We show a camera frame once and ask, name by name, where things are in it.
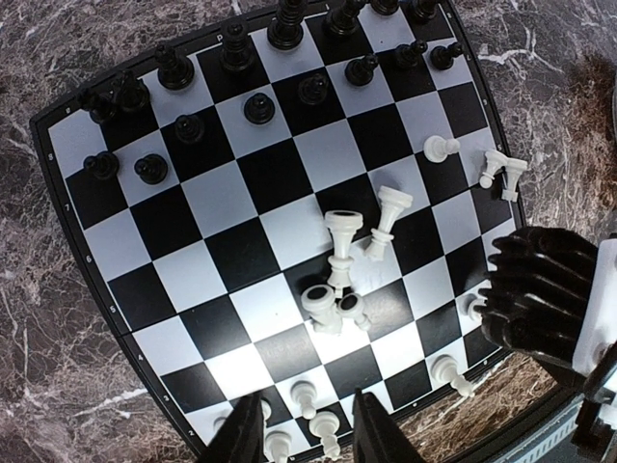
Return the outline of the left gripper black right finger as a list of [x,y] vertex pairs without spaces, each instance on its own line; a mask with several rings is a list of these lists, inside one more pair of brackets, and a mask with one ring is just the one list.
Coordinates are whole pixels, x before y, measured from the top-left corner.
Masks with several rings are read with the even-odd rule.
[[375,394],[356,389],[353,416],[355,462],[424,462]]

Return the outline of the white king piece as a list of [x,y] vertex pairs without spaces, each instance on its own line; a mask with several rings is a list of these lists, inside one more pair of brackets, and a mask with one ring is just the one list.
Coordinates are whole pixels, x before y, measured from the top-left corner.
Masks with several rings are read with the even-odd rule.
[[384,259],[386,247],[393,240],[391,230],[400,214],[413,204],[410,194],[382,185],[378,190],[381,203],[381,215],[378,227],[371,230],[371,241],[364,250],[364,255],[371,260]]

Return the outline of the white pawn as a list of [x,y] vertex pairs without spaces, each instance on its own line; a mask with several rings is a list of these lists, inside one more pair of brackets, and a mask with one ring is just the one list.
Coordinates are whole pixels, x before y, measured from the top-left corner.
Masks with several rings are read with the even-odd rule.
[[309,381],[298,381],[291,388],[291,398],[300,407],[301,415],[306,420],[312,420],[317,409],[314,401],[317,398],[315,386]]

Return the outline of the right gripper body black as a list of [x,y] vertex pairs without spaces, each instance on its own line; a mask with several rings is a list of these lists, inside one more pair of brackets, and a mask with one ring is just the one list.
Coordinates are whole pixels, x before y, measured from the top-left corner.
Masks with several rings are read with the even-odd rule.
[[496,268],[481,313],[493,344],[533,358],[562,386],[581,386],[573,357],[599,248],[573,231],[523,227],[493,240]]

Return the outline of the white pawn c file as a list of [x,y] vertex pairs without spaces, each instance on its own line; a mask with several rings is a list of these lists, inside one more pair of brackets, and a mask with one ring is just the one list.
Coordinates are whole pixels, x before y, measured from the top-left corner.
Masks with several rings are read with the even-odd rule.
[[341,455],[336,436],[339,426],[338,416],[330,411],[318,412],[308,424],[310,433],[320,440],[324,455],[332,460],[338,460]]

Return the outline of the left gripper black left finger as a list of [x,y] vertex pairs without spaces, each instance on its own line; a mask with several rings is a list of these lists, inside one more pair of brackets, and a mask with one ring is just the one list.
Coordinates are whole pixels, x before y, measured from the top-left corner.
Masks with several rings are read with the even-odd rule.
[[261,392],[243,396],[217,431],[198,462],[261,462],[264,457],[264,418]]

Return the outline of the white pawn f file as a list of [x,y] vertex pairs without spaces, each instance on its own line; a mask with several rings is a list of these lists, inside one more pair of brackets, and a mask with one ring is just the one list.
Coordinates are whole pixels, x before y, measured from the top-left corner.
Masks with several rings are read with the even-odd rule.
[[430,374],[437,382],[448,384],[462,397],[473,397],[473,386],[458,371],[458,363],[449,355],[438,357],[430,369]]

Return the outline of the black grey chessboard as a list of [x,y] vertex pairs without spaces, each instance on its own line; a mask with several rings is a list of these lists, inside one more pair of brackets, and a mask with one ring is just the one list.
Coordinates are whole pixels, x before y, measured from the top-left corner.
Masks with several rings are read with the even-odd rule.
[[[323,452],[291,398],[311,382],[347,441],[353,394],[377,396],[396,417],[447,394],[430,376],[442,355],[468,378],[504,353],[457,311],[485,284],[492,242],[521,226],[501,186],[484,189],[485,151],[504,138],[470,53],[438,70],[408,70],[396,46],[465,43],[449,2],[417,24],[405,8],[365,7],[358,30],[329,39],[335,7],[315,2],[298,47],[267,40],[272,10],[246,15],[255,63],[223,71],[223,36],[210,26],[175,42],[195,68],[179,92],[158,81],[151,53],[125,64],[149,102],[95,123],[75,95],[31,121],[41,168],[71,251],[121,349],[192,451],[237,400],[262,392],[268,427],[291,435],[291,458]],[[427,138],[457,139],[442,163]],[[384,259],[364,255],[381,215],[379,188],[410,194]],[[362,214],[349,293],[365,303],[365,332],[342,317],[338,336],[315,333],[301,305],[328,285],[334,253],[324,216]]]

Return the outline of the white pawn g file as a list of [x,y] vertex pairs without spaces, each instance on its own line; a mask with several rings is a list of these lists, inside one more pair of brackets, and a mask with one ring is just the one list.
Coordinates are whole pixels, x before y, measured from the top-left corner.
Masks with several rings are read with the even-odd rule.
[[425,157],[433,163],[442,163],[446,158],[460,150],[461,144],[457,139],[444,139],[433,135],[426,139],[423,145]]

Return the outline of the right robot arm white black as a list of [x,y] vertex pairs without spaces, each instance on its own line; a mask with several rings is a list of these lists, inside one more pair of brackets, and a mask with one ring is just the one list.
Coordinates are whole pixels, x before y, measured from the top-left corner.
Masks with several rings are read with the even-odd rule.
[[498,237],[477,308],[484,337],[533,358],[582,395],[573,443],[602,461],[616,436],[616,237],[559,228]]

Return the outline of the white piece b file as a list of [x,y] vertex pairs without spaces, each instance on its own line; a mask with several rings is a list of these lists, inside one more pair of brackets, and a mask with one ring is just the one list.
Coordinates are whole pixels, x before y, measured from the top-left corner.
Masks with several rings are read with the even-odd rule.
[[274,463],[287,463],[291,454],[292,437],[283,431],[273,431],[266,435],[264,445]]

